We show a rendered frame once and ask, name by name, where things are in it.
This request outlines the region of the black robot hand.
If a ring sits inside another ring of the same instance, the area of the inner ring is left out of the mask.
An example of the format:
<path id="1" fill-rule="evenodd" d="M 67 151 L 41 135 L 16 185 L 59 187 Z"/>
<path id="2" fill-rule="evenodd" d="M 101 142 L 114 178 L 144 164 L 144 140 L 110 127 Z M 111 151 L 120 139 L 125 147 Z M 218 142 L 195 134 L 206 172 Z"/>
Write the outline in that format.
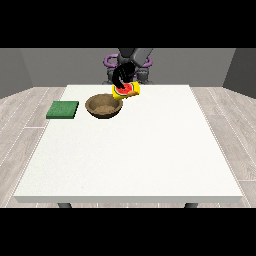
<path id="1" fill-rule="evenodd" d="M 131 82 L 134 73 L 135 65 L 132 62 L 121 64 L 113 71 L 112 82 L 118 89 L 124 89 L 123 84 Z"/>

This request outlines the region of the yellow cup with melon print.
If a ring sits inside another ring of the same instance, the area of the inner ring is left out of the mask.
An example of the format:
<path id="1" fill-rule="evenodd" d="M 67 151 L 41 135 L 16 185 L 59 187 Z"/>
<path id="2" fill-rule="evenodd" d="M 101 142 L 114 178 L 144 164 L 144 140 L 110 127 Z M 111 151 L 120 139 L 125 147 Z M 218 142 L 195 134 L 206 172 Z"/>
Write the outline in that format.
<path id="1" fill-rule="evenodd" d="M 124 83 L 123 88 L 118 89 L 112 85 L 112 95 L 115 100 L 136 96 L 140 94 L 140 84 L 138 82 Z"/>

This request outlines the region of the brown wooden bowl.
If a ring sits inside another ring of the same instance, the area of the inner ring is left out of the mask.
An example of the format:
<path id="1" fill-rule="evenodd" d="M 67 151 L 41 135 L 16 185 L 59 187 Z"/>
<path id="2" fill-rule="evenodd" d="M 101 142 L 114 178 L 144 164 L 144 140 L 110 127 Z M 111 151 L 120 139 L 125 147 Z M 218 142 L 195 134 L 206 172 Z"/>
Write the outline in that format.
<path id="1" fill-rule="evenodd" d="M 123 106 L 122 100 L 115 100 L 111 94 L 91 96 L 85 103 L 86 110 L 98 119 L 109 119 L 116 116 Z"/>

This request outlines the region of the green square pad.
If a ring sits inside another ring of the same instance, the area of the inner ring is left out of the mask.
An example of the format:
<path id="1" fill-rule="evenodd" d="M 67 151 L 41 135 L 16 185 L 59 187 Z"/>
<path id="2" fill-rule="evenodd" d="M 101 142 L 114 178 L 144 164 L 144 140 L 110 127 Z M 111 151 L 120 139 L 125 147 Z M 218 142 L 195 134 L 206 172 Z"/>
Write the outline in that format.
<path id="1" fill-rule="evenodd" d="M 46 114 L 46 118 L 73 119 L 78 106 L 78 101 L 54 101 Z"/>

